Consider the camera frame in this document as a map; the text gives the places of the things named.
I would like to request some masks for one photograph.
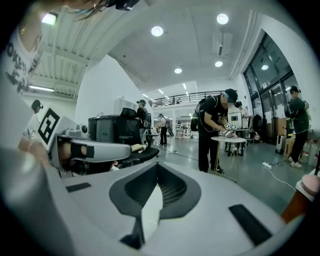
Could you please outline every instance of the small round table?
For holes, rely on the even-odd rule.
[[[226,137],[223,137],[223,136],[218,136],[218,137],[212,137],[211,140],[213,141],[217,141],[217,142],[225,142],[225,143],[245,143],[247,140],[245,138],[226,138]],[[235,161],[235,157],[237,156],[238,157],[238,151],[236,151],[236,154],[235,152],[233,151],[230,155],[230,157],[232,157],[233,155],[233,160],[232,160],[232,164],[234,164],[234,161]],[[238,168],[237,168],[237,165],[235,166],[235,172],[236,172],[236,179],[235,178],[232,178],[232,177],[229,177],[227,175],[224,175],[224,174],[219,174],[223,177],[226,177],[230,180],[232,180],[233,182],[237,182],[237,179],[238,179]]]

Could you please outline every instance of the black t-shirt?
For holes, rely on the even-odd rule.
[[[211,120],[217,125],[220,119],[228,115],[228,109],[223,108],[220,102],[220,95],[208,97],[200,107],[200,118],[198,119],[199,134],[205,137],[217,136],[217,131],[214,131],[209,125],[205,123],[205,112],[212,115]]]
[[[144,120],[147,115],[147,110],[145,110],[144,107],[139,107],[138,110],[136,111],[136,116],[140,118],[139,120],[139,127],[140,129],[144,128]]]

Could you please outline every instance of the ceiling beam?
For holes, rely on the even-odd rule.
[[[78,84],[73,83],[73,82],[67,82],[59,79],[53,79],[51,77],[45,77],[41,75],[33,75],[31,77],[31,82],[36,82],[37,84],[39,83],[46,83],[46,84],[52,84],[52,85],[61,85],[61,86],[66,86],[66,87],[71,87],[71,88],[77,88]]]
[[[87,59],[85,57],[78,56],[72,52],[69,52],[69,51],[66,51],[63,49],[55,48],[55,50],[54,50],[54,48],[49,45],[44,44],[44,45],[42,45],[42,48],[43,48],[44,54],[47,54],[47,55],[54,55],[55,54],[55,56],[59,56],[59,57],[64,58],[68,61],[80,64],[83,66],[87,66],[90,61],[89,59]]]

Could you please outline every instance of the black pants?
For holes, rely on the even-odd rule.
[[[297,133],[295,135],[295,141],[292,147],[291,157],[293,161],[296,163],[299,160],[299,156],[301,154],[302,149],[304,148],[304,144],[306,143],[308,138],[308,131],[304,131],[301,133]]]
[[[167,128],[166,127],[161,128],[160,137],[161,137],[160,144],[167,144]]]
[[[213,132],[211,137],[219,136],[219,132]],[[208,154],[210,150],[210,158],[211,158],[211,170],[214,170],[216,167],[217,160],[217,168],[220,168],[219,158],[218,157],[218,146],[219,142],[212,140],[211,137],[202,136],[199,134],[199,170],[207,173],[209,168],[208,162]]]

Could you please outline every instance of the white sneaker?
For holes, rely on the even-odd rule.
[[[301,167],[302,167],[302,165],[301,165],[299,162],[292,162],[292,163],[290,164],[290,166],[291,166],[291,167],[294,167],[294,168],[301,168]]]

